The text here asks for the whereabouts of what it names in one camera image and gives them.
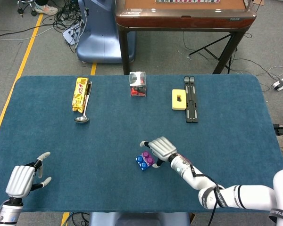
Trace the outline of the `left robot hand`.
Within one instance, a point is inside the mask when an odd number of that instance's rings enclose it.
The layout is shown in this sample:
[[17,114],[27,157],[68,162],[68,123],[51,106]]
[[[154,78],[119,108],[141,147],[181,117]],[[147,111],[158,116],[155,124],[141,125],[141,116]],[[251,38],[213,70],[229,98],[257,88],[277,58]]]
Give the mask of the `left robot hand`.
[[38,178],[43,176],[43,161],[50,156],[50,152],[41,154],[35,162],[26,165],[16,165],[6,187],[6,194],[11,198],[25,198],[31,191],[47,186],[52,177],[44,181],[33,184],[36,172],[39,171]]

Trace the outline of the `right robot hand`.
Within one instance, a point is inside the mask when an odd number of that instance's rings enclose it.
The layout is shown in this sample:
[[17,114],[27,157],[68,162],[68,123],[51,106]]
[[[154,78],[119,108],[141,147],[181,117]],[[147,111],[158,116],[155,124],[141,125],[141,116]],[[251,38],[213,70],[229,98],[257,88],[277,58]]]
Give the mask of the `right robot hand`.
[[177,156],[177,148],[165,137],[156,138],[150,142],[144,140],[140,142],[140,147],[148,147],[158,158],[152,166],[159,168],[162,163],[168,162]]

